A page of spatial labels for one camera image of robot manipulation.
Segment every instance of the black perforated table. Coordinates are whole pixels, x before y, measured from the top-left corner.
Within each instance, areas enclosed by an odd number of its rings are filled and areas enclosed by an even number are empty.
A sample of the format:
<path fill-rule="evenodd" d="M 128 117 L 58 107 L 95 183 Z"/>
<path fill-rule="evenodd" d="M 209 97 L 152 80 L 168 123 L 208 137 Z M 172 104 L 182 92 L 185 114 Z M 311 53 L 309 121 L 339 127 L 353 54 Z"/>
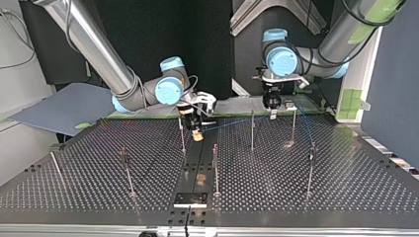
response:
<path fill-rule="evenodd" d="M 218 118 L 202 142 L 176 119 L 104 119 L 0 188 L 1 226 L 112 225 L 194 228 L 419 228 L 419 183 L 332 117 Z M 307 194 L 308 129 L 318 149 Z M 220 196 L 213 195 L 213 145 Z M 121 148 L 131 157 L 129 195 Z M 206 208 L 175 208 L 179 193 L 205 193 Z"/>

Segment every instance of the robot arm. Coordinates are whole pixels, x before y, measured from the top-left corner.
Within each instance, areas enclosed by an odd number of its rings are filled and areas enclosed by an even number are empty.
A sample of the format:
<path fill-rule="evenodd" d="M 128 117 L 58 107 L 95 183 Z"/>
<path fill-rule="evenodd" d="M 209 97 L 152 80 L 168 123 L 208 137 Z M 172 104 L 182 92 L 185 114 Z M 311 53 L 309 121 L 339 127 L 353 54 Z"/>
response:
<path fill-rule="evenodd" d="M 362 51 L 376 29 L 390 23 L 405 2 L 353 0 L 348 6 L 347 1 L 341 0 L 345 11 L 319 48 L 293 46 L 284 29 L 264 32 L 263 67 L 256 78 L 263 82 L 264 105 L 268 110 L 281 105 L 279 92 L 285 81 L 297 81 L 303 88 L 307 83 L 301 76 L 305 74 L 323 78 L 344 76 L 350 61 Z"/>
<path fill-rule="evenodd" d="M 204 104 L 205 114 L 210 116 L 215 97 L 188 90 L 191 83 L 180 57 L 163 60 L 160 63 L 163 75 L 142 84 L 118 56 L 80 0 L 37 0 L 35 4 L 48 11 L 111 88 L 112 100 L 119 112 L 138 111 L 147 104 L 177 105 L 187 127 L 193 131 L 194 139 L 202 139 L 197 105 Z"/>

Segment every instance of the metal frame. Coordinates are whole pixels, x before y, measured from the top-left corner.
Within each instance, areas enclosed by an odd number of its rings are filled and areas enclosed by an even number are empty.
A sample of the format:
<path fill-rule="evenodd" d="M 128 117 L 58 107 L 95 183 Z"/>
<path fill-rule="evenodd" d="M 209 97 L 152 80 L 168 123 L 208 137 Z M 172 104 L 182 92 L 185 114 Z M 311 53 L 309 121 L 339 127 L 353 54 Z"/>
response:
<path fill-rule="evenodd" d="M 230 20 L 231 34 L 237 37 L 262 12 L 272 7 L 285 7 L 305 24 L 308 15 L 309 0 L 245 0 Z M 308 28 L 314 35 L 321 33 L 327 23 L 321 17 L 314 4 L 310 10 Z"/>

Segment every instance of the blue cable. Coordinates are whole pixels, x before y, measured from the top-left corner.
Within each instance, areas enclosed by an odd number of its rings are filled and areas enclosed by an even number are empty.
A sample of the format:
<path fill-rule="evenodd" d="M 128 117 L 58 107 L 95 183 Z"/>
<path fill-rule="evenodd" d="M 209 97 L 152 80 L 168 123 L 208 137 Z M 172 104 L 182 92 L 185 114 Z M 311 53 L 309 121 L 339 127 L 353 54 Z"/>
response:
<path fill-rule="evenodd" d="M 264 118 L 264 117 L 256 118 L 256 119 L 255 119 L 255 121 L 260 120 L 260 119 L 263 119 L 263 118 Z M 223 124 L 223 125 L 220 125 L 220 126 L 210 127 L 210 128 L 208 128 L 208 129 L 205 129 L 203 132 L 206 132 L 206 131 L 209 131 L 209 130 L 214 130 L 214 129 L 219 129 L 219 128 L 221 128 L 221 127 L 225 127 L 225 126 L 235 125 L 235 124 L 237 124 L 237 123 L 241 123 L 241 122 L 248 121 L 248 120 L 249 120 L 249 119 L 243 119 L 243 120 L 233 121 L 233 122 L 231 122 L 231 123 Z"/>
<path fill-rule="evenodd" d="M 296 106 L 296 107 L 301 111 L 302 118 L 304 119 L 305 126 L 307 127 L 308 136 L 310 137 L 310 142 L 311 142 L 311 144 L 313 144 L 314 139 L 313 139 L 313 135 L 312 135 L 312 132 L 311 132 L 311 124 L 309 122 L 309 119 L 305 116 L 304 106 L 301 106 L 301 107 Z"/>

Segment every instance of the thin metal pin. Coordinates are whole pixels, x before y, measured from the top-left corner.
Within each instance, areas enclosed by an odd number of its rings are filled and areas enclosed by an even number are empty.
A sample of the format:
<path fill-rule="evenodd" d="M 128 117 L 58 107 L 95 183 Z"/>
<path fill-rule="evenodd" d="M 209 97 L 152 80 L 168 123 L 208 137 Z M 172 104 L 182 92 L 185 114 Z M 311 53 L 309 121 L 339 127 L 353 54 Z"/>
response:
<path fill-rule="evenodd" d="M 125 145 L 123 146 L 123 150 L 122 150 L 122 158 L 123 158 L 123 164 L 124 164 L 124 166 L 126 167 L 126 175 L 127 175 L 128 182 L 129 182 L 130 195 L 131 195 L 132 197 L 135 197 L 135 196 L 136 196 L 136 193 L 135 193 L 135 191 L 134 191 L 134 189 L 133 189 L 132 177 L 131 177 L 130 172 L 129 172 L 129 157 L 128 157 L 128 151 L 127 151 L 127 148 L 126 148 L 126 146 L 125 146 Z"/>
<path fill-rule="evenodd" d="M 56 171 L 58 171 L 59 175 L 62 175 L 61 169 L 59 168 L 58 162 L 56 161 L 55 154 L 51 151 L 50 155 L 52 157 L 52 161 L 53 161 Z"/>
<path fill-rule="evenodd" d="M 185 148 L 185 134 L 184 134 L 184 129 L 182 126 L 182 120 L 181 118 L 179 118 L 179 129 L 181 131 L 181 137 L 182 137 L 182 152 L 185 154 L 186 153 L 186 148 Z"/>
<path fill-rule="evenodd" d="M 131 179 L 128 167 L 126 167 L 126 175 L 128 176 L 129 186 L 130 186 L 130 189 L 131 189 L 131 195 L 136 196 L 135 191 L 133 190 L 132 179 Z"/>
<path fill-rule="evenodd" d="M 64 189 L 67 190 L 67 188 L 65 186 L 65 182 L 64 182 L 64 177 L 62 176 L 61 168 L 59 168 L 58 161 L 56 160 L 55 154 L 52 151 L 49 152 L 49 154 L 52 157 L 53 164 L 55 166 L 56 171 L 59 174 L 59 178 L 61 179 L 62 184 L 64 185 Z"/>
<path fill-rule="evenodd" d="M 221 196 L 218 187 L 218 145 L 215 144 L 212 149 L 212 166 L 214 167 L 215 172 L 215 196 Z"/>
<path fill-rule="evenodd" d="M 306 196 L 307 201 L 311 196 L 311 181 L 312 181 L 312 175 L 313 175 L 313 167 L 317 159 L 317 150 L 316 150 L 316 146 L 314 142 L 311 143 L 311 148 L 309 150 L 308 159 L 310 161 L 310 173 L 308 175 L 307 196 Z"/>
<path fill-rule="evenodd" d="M 295 134 L 295 118 L 296 118 L 296 110 L 293 111 L 293 133 L 291 135 L 291 142 L 293 143 L 293 137 Z"/>
<path fill-rule="evenodd" d="M 254 129 L 255 129 L 255 112 L 252 111 L 252 145 L 251 145 L 251 149 L 252 151 L 254 150 L 255 146 L 254 146 Z"/>
<path fill-rule="evenodd" d="M 307 196 L 306 196 L 306 200 L 308 201 L 308 199 L 311 196 L 311 179 L 312 179 L 312 174 L 313 174 L 313 161 L 310 161 L 310 173 L 308 175 L 308 185 L 307 185 Z"/>

